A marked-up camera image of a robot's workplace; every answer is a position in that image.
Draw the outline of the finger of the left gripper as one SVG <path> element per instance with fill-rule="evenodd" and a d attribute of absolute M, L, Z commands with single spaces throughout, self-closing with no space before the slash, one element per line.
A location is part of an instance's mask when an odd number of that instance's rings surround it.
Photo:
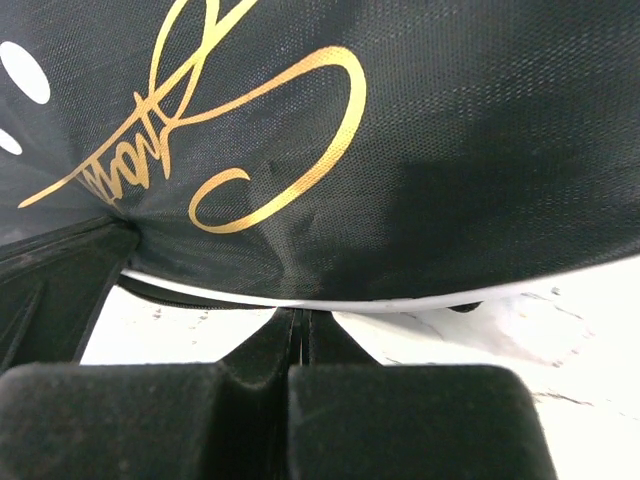
<path fill-rule="evenodd" d="M 1 370 L 78 362 L 139 240 L 101 218 L 2 246 Z"/>

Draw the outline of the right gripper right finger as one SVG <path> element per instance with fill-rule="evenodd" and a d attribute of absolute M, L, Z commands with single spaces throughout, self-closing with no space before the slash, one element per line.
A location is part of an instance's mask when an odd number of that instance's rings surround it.
<path fill-rule="evenodd" d="M 495 365 L 384 366 L 303 310 L 288 373 L 292 479 L 553 479 L 532 395 Z"/>

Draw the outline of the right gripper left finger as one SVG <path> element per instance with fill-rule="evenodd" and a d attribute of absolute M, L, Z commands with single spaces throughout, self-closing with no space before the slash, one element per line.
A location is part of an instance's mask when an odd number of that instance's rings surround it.
<path fill-rule="evenodd" d="M 1 378 L 5 479 L 281 479 L 298 337 L 279 309 L 215 363 L 31 364 Z"/>

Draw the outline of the black sport racket bag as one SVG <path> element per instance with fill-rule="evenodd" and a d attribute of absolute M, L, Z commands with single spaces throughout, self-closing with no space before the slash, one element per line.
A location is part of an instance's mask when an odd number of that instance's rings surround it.
<path fill-rule="evenodd" d="M 635 1 L 5 1 L 1 240 L 150 282 L 483 293 L 639 253 Z"/>

